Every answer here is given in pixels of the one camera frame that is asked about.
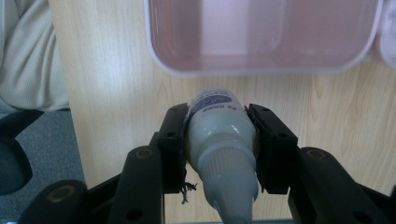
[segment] table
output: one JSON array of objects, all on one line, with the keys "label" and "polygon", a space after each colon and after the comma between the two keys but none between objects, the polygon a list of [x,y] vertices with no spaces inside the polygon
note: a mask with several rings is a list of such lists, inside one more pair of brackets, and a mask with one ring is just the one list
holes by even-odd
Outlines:
[{"label": "table", "polygon": [[[127,153],[147,145],[166,110],[209,86],[242,105],[271,108],[299,146],[331,152],[359,183],[390,194],[396,184],[396,70],[364,62],[334,75],[174,77],[150,57],[143,1],[50,0],[89,188],[118,174]],[[219,220],[198,183],[190,202],[166,195],[167,222]],[[287,196],[260,194],[254,219],[290,217]]]}]

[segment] pink plastic container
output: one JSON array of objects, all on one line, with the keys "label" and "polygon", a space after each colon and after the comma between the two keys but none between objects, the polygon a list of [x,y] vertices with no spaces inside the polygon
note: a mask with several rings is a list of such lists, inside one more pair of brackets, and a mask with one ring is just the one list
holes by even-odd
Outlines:
[{"label": "pink plastic container", "polygon": [[393,2],[146,0],[148,44],[157,63],[182,76],[345,70],[375,37],[396,65]]}]

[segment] floor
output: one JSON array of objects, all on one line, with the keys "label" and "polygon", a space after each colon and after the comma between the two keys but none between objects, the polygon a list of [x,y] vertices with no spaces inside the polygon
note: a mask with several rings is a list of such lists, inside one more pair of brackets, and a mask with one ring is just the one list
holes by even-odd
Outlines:
[{"label": "floor", "polygon": [[64,179],[84,181],[70,112],[45,113],[20,133],[17,140],[31,163],[33,177],[23,189],[0,196],[1,224],[18,220],[46,186]]}]

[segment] white bottle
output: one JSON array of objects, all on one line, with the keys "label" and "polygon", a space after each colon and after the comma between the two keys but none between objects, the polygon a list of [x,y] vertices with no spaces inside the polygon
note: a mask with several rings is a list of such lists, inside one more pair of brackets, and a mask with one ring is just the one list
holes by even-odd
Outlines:
[{"label": "white bottle", "polygon": [[223,88],[198,93],[191,104],[187,157],[205,197],[224,223],[251,223],[258,194],[256,129],[236,97]]}]

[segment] black chair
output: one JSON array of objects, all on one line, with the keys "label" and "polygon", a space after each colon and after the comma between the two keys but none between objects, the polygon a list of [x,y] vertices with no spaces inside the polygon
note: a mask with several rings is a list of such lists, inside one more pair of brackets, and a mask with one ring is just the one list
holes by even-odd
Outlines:
[{"label": "black chair", "polygon": [[41,115],[41,111],[23,110],[0,119],[0,195],[21,189],[32,178],[30,163],[15,137]]}]

